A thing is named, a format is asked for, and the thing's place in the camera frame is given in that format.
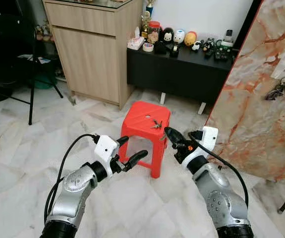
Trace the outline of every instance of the black cable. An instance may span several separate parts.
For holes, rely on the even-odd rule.
[[[53,187],[52,187],[52,189],[51,189],[51,191],[50,191],[50,193],[49,193],[49,195],[48,195],[47,201],[46,201],[46,203],[45,203],[45,208],[44,208],[44,225],[45,225],[45,222],[47,221],[47,217],[48,217],[48,214],[49,214],[49,212],[50,212],[50,211],[49,211],[49,202],[50,202],[51,195],[53,194],[55,187],[58,186],[58,184],[59,184],[60,182],[62,182],[63,179],[64,179],[64,177],[61,178],[61,179],[58,181],[58,183],[56,183],[56,184],[53,185]]]
[[[218,155],[214,154],[212,151],[206,149],[203,145],[201,145],[197,140],[195,140],[195,138],[192,135],[189,135],[192,138],[192,141],[194,141],[198,147],[200,147],[202,150],[204,150],[205,152],[209,153],[211,156],[215,157],[216,159],[218,159],[219,161],[221,161],[224,165],[227,165],[229,168],[231,168],[231,170],[234,171],[234,173],[237,175],[237,177],[240,180],[240,183],[242,185],[243,191],[245,193],[245,203],[247,205],[248,208],[248,190],[246,187],[246,184],[244,182],[244,180],[242,179],[240,173],[238,172],[238,170],[232,166],[230,163],[228,163],[226,160],[222,159],[221,157],[219,157]]]
[[[98,135],[92,135],[92,134],[83,134],[83,135],[80,135],[78,138],[76,138],[76,140],[74,140],[74,142],[70,145],[70,147],[68,148],[68,150],[66,151],[63,159],[62,159],[62,162],[61,162],[61,166],[59,168],[59,172],[58,172],[58,175],[57,175],[57,182],[56,184],[54,185],[54,190],[53,190],[53,196],[52,196],[52,199],[51,199],[51,202],[50,202],[50,205],[49,205],[49,210],[51,211],[52,210],[52,207],[53,207],[53,203],[54,203],[54,199],[55,199],[55,196],[57,194],[57,188],[58,188],[58,184],[59,184],[59,181],[60,181],[60,178],[61,178],[61,175],[62,175],[62,170],[63,170],[63,166],[64,166],[64,163],[65,163],[65,160],[69,154],[69,152],[71,151],[71,149],[73,148],[73,146],[83,137],[85,136],[90,136],[93,138],[95,144],[97,144],[98,140],[99,140],[99,136]]]

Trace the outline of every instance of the red plastic stool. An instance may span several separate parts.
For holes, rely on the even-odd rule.
[[[151,169],[151,177],[157,179],[160,177],[161,162],[164,151],[167,147],[167,138],[164,137],[164,128],[169,126],[171,112],[158,105],[145,102],[136,102],[130,108],[126,118],[123,121],[121,136],[141,136],[153,142],[152,163],[147,164],[139,161],[138,164]],[[162,122],[161,128],[151,128],[155,126],[156,120]],[[126,157],[128,142],[119,150],[120,161],[128,160]]]

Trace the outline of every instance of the black chair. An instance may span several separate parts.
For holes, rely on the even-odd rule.
[[[21,16],[0,15],[0,101],[12,98],[30,105],[29,125],[32,124],[34,84],[36,72],[42,65],[35,52],[36,32],[34,26]],[[20,55],[32,55],[31,60],[20,59]],[[49,77],[50,83],[59,96],[62,94]],[[30,101],[12,97],[14,89],[23,84],[31,87]]]

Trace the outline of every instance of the white tile floor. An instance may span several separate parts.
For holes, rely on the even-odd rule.
[[[158,104],[160,93],[136,90],[124,109],[91,99],[76,98],[73,106],[67,88],[65,98],[53,89],[36,90],[33,125],[28,126],[28,107],[12,99],[0,103],[0,237],[37,238],[43,229],[43,209],[56,180],[60,160],[80,134],[95,132],[114,138],[137,100]],[[28,99],[29,90],[16,93]],[[199,102],[167,95],[171,126],[184,135],[200,128],[209,108],[198,115]],[[152,145],[132,138],[129,152],[150,151]],[[63,174],[92,161],[94,145],[84,139],[67,158]],[[236,192],[242,189],[234,174],[222,170]],[[285,186],[243,174],[249,188],[249,219],[255,237],[285,237],[285,212],[276,213],[285,199]],[[87,200],[79,238],[193,238],[217,237],[204,200],[168,147],[159,179],[144,167],[106,179]]]

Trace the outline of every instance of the white wall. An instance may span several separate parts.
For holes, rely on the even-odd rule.
[[[195,31],[198,39],[223,38],[232,29],[236,39],[251,4],[252,0],[156,0],[152,20],[163,28]]]

